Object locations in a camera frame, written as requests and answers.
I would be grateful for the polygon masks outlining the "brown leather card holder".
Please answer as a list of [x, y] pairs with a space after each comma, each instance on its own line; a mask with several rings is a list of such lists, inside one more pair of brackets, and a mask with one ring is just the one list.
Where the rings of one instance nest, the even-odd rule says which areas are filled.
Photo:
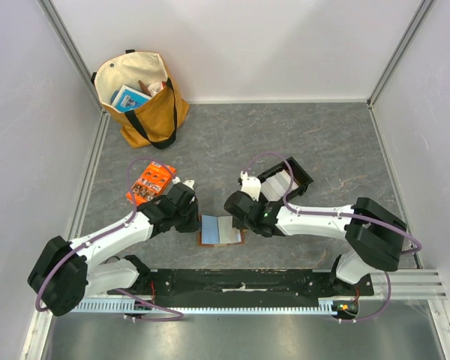
[[216, 245], [204, 245], [200, 243], [201, 229], [198, 232], [198, 244], [202, 247], [217, 248], [230, 245], [241, 245], [245, 243], [245, 234], [241, 229], [237, 229], [233, 226], [234, 218], [232, 216], [219, 216], [218, 230], [219, 230], [219, 244]]

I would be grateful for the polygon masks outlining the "black card box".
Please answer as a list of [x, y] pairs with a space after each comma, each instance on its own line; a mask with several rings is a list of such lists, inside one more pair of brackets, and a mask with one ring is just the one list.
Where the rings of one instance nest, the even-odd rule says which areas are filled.
[[282, 161], [257, 176], [261, 183], [259, 200], [261, 202], [281, 201], [292, 182], [292, 187], [286, 200], [302, 196], [308, 186], [314, 182], [312, 177], [303, 169], [294, 157], [288, 157], [287, 162], [292, 169], [292, 175], [287, 165]]

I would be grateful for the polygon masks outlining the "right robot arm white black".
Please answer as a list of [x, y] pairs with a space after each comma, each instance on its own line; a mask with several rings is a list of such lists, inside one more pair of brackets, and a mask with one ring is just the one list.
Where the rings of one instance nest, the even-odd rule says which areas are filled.
[[337, 258], [328, 276], [330, 290], [346, 295], [374, 271], [398, 270], [407, 225], [367, 197], [352, 205], [312, 208], [260, 202], [239, 190], [224, 209], [246, 229], [263, 237], [310, 235], [344, 240], [351, 250]]

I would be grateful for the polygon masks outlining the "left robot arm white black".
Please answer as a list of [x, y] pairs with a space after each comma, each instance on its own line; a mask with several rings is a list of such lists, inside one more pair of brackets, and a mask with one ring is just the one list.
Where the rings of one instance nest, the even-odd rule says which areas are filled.
[[114, 263], [107, 260], [170, 230], [195, 233], [199, 229], [194, 181], [187, 180], [92, 234], [72, 240], [56, 236], [46, 243], [27, 279], [37, 294], [36, 309], [60, 317], [99, 293], [128, 289], [143, 294], [150, 285], [149, 270], [136, 256]]

